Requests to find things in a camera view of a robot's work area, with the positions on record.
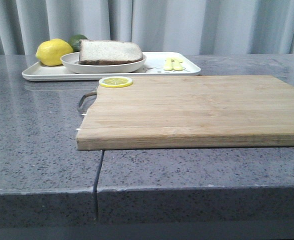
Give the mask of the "white bear-print tray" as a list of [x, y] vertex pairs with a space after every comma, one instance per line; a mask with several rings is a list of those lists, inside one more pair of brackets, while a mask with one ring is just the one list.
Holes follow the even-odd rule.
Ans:
[[[22, 72], [23, 78], [31, 82], [46, 81], [92, 81], [109, 76], [197, 76], [201, 69], [192, 61], [178, 52], [144, 52], [146, 61], [138, 70], [130, 73], [74, 73], [65, 66], [45, 66], [41, 62], [36, 62]], [[181, 62], [183, 70], [165, 71], [166, 58], [176, 58]]]

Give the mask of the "yellow lemon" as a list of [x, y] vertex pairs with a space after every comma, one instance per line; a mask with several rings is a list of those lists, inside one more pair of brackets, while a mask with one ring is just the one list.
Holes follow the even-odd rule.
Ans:
[[36, 51], [36, 58], [44, 65], [53, 67], [62, 65], [61, 57], [74, 50], [71, 45], [63, 39], [54, 38], [42, 42]]

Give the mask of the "lemon slice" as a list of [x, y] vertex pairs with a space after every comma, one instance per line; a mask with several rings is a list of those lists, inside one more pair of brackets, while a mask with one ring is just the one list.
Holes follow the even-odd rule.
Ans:
[[124, 76], [110, 76], [99, 80], [99, 85], [105, 88], [124, 88], [133, 84], [133, 80]]

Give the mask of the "green lime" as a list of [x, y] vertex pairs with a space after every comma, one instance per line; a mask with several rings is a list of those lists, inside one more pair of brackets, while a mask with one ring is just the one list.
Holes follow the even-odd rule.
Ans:
[[82, 34], [73, 35], [70, 37], [68, 43], [72, 47], [74, 52], [80, 51], [80, 40], [87, 40], [88, 38]]

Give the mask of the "white bread slice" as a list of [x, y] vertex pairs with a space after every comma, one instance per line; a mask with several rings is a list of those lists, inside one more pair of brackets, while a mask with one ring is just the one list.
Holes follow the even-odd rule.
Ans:
[[81, 65], [122, 65], [141, 61], [140, 47], [127, 41], [87, 40], [80, 41], [79, 63]]

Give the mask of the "wooden cutting board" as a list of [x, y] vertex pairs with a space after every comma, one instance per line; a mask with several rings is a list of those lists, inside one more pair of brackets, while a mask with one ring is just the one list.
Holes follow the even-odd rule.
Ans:
[[294, 146], [294, 87], [270, 75], [137, 76], [96, 92], [81, 151]]

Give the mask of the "grey curtain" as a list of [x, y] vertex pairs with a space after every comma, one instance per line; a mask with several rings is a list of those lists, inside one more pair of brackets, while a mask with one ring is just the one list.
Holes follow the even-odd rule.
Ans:
[[0, 55], [77, 34], [145, 52], [294, 54], [294, 0], [0, 0]]

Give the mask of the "yellow plastic knife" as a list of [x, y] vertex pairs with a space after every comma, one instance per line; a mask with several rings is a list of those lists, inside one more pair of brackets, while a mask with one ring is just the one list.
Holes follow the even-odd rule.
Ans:
[[171, 63], [172, 63], [172, 69], [174, 71], [183, 71], [184, 67], [182, 66], [182, 60], [176, 57], [173, 57], [171, 59]]

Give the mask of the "white round plate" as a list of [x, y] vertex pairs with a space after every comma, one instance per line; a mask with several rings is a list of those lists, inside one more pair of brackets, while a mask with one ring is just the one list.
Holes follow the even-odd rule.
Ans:
[[140, 61], [118, 65], [85, 65], [79, 64], [79, 52], [69, 53], [61, 58], [62, 64], [71, 72], [77, 74], [113, 74], [131, 73], [141, 68], [147, 57], [143, 54]]

